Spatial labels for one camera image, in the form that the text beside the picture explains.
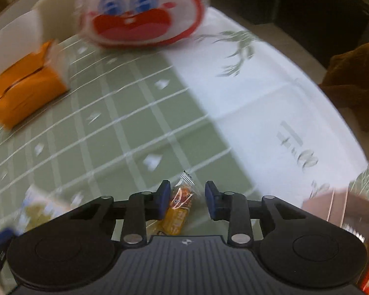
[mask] round table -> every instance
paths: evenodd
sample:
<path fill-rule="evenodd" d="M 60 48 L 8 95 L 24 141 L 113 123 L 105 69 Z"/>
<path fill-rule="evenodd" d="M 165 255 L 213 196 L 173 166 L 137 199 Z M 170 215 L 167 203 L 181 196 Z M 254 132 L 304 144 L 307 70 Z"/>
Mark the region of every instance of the round table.
<path fill-rule="evenodd" d="M 169 47 L 104 51 L 77 36 L 62 46 L 70 91 L 11 133 L 0 128 L 2 226 L 32 183 L 66 201 L 123 200 L 183 170 L 201 192 L 184 234 L 227 233 L 203 207 L 207 180 L 296 206 L 328 188 L 369 197 L 368 162 L 318 87 L 213 8 Z"/>

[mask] silver screw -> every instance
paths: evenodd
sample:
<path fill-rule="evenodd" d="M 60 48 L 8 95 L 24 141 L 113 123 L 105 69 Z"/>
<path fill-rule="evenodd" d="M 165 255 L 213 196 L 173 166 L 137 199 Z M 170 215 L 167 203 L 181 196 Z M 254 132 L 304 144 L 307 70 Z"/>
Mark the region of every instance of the silver screw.
<path fill-rule="evenodd" d="M 247 234 L 235 234 L 231 236 L 231 241 L 235 242 L 236 244 L 246 244 L 250 242 L 251 237 Z"/>
<path fill-rule="evenodd" d="M 123 239 L 127 244 L 138 244 L 142 242 L 142 236 L 139 234 L 128 234 Z"/>

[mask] green checkered tablecloth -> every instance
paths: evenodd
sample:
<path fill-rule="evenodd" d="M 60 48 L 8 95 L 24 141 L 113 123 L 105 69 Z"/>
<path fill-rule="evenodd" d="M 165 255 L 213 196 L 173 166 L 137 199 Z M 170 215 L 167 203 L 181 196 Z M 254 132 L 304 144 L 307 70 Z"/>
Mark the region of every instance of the green checkered tablecloth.
<path fill-rule="evenodd" d="M 0 128 L 0 223 L 11 224 L 32 183 L 67 201 L 79 192 L 83 203 L 122 200 L 187 170 L 201 198 L 183 233 L 225 235 L 227 226 L 209 219 L 205 182 L 260 196 L 175 67 L 157 50 L 107 52 L 76 36 L 62 44 L 70 91 L 12 133 Z M 147 156 L 161 159 L 155 169 Z"/>

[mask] brown plush toy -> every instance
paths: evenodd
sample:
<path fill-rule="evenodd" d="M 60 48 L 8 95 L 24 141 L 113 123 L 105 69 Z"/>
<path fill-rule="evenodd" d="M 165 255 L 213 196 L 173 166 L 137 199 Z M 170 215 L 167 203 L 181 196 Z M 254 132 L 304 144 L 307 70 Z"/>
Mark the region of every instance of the brown plush toy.
<path fill-rule="evenodd" d="M 320 88 L 337 108 L 351 108 L 369 131 L 369 43 L 331 58 Z"/>

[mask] white and red bag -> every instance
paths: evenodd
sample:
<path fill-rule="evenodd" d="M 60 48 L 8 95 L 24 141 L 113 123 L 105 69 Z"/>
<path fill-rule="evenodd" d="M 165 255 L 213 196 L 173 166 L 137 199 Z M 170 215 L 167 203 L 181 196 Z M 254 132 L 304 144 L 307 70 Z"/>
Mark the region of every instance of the white and red bag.
<path fill-rule="evenodd" d="M 104 47 L 154 46 L 192 34 L 202 0 L 77 0 L 79 33 Z"/>

